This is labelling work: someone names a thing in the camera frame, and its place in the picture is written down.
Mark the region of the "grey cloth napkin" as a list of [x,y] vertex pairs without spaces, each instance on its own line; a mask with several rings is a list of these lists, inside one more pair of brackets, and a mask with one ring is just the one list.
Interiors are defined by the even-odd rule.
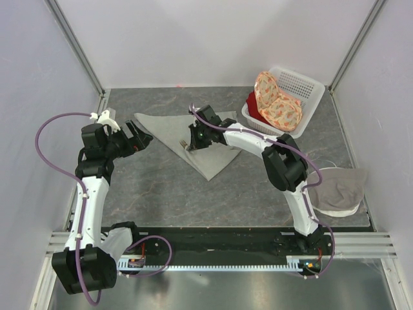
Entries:
[[238,148],[219,143],[214,143],[201,150],[191,152],[185,150],[180,142],[190,142],[188,126],[194,122],[194,117],[190,115],[150,116],[136,113],[135,118],[151,135],[187,162],[208,181],[219,174],[241,152]]

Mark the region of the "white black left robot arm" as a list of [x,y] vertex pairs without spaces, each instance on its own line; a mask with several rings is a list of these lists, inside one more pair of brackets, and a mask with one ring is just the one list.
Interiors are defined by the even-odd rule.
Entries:
[[144,150],[153,139],[132,120],[125,124],[131,136],[101,123],[81,130],[83,148],[75,169],[80,182],[74,220],[63,251],[52,256],[52,267],[70,295],[112,288],[121,256],[141,248],[134,222],[114,224],[108,236],[101,237],[103,207],[115,160]]

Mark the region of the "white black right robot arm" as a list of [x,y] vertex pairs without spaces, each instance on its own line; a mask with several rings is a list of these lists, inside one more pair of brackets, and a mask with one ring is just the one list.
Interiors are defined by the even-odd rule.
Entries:
[[266,136],[248,129],[234,119],[222,120],[210,105],[202,108],[189,106],[195,118],[189,125],[191,152],[213,143],[239,148],[263,161],[270,183],[281,191],[293,217],[295,244],[299,252],[310,254],[321,241],[322,228],[310,204],[307,183],[309,159],[299,150],[292,136]]

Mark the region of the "gold fork green handle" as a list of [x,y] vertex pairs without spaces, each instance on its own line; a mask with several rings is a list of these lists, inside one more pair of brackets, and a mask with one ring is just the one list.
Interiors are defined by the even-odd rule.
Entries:
[[190,151],[190,145],[183,139],[179,141],[180,146],[182,146],[186,151]]

